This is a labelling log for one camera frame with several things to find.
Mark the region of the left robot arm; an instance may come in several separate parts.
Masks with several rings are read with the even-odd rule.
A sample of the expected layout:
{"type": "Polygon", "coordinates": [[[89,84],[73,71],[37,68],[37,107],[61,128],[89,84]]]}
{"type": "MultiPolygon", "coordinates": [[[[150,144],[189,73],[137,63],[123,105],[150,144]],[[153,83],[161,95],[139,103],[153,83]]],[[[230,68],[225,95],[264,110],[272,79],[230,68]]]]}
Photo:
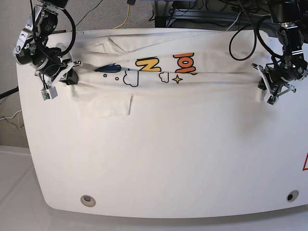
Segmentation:
{"type": "Polygon", "coordinates": [[[259,98],[274,105],[280,96],[290,91],[296,92],[290,82],[303,80],[308,76],[308,63],[304,60],[302,50],[304,36],[299,26],[305,11],[300,10],[297,0],[269,0],[268,8],[270,15],[263,16],[257,22],[255,32],[261,45],[270,53],[272,63],[265,67],[253,63],[252,67],[261,76],[258,83],[259,98]],[[282,55],[269,48],[260,35],[261,24],[269,18],[280,25],[278,38],[282,44],[282,55]]]}

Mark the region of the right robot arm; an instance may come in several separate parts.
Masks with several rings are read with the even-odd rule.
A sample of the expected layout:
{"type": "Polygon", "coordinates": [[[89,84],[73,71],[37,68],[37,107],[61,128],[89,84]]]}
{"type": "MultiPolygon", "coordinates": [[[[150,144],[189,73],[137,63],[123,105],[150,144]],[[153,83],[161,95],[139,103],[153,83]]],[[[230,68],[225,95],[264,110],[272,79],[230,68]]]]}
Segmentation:
{"type": "Polygon", "coordinates": [[[41,5],[30,2],[31,15],[24,29],[21,31],[13,50],[13,55],[20,65],[30,64],[42,82],[43,88],[48,87],[59,79],[66,85],[78,83],[78,75],[73,67],[82,65],[81,61],[74,62],[65,58],[76,41],[76,25],[65,9],[66,0],[41,0],[41,5]],[[71,41],[65,50],[47,46],[49,36],[58,24],[58,11],[61,10],[69,19],[72,26],[71,41]]]}

